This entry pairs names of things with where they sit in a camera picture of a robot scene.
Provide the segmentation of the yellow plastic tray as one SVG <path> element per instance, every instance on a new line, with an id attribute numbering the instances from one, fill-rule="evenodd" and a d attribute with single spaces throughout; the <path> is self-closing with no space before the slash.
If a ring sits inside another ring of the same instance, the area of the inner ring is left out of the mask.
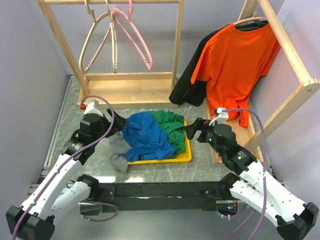
<path id="1" fill-rule="evenodd" d="M 185 135 L 185 141 L 184 145 L 186 147 L 186 150 L 182 153 L 177 153 L 168 158 L 168 159 L 162 159 L 162 160 L 139 160 L 136 162 L 129 162 L 128 164 L 130 166 L 138 166 L 138 165 L 152 165 L 152 164 L 171 164 L 171 163 L 187 163 L 190 162 L 192 159 L 192 154 L 191 154 L 191 146 L 190 146 L 190 141 L 187 139 L 186 134 Z"/>

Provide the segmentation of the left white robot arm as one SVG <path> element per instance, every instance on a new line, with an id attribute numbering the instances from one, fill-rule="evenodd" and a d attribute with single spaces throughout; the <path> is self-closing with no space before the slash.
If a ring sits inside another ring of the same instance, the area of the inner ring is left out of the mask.
<path id="1" fill-rule="evenodd" d="M 8 209 L 5 216 L 12 239 L 49 240 L 57 223 L 75 205 L 104 205 L 99 181 L 87 174 L 78 177 L 66 192 L 63 190 L 95 152 L 99 141 L 124 129 L 127 120 L 110 108 L 107 112 L 111 121 L 99 110 L 86 113 L 38 188 L 19 207 Z"/>

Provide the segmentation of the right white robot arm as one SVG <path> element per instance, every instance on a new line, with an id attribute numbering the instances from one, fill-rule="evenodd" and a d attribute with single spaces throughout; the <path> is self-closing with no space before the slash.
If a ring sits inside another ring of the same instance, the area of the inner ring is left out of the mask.
<path id="1" fill-rule="evenodd" d="M 260 161 L 237 143 L 236 134 L 229 125 L 210 125 L 208 120 L 199 117 L 185 127 L 189 140 L 197 131 L 201 132 L 198 142 L 208 143 L 232 171 L 220 181 L 220 196 L 239 199 L 262 213 L 284 240 L 304 239 L 316 224 L 319 208 L 299 199 L 263 171 Z"/>

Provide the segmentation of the blue tank top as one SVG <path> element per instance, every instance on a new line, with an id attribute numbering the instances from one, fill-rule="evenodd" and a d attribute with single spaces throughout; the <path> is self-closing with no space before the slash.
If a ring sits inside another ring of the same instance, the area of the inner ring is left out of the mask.
<path id="1" fill-rule="evenodd" d="M 125 158 L 130 163 L 168 159 L 176 152 L 168 140 L 168 134 L 148 112 L 132 114 L 121 132 L 130 146 L 125 153 Z"/>

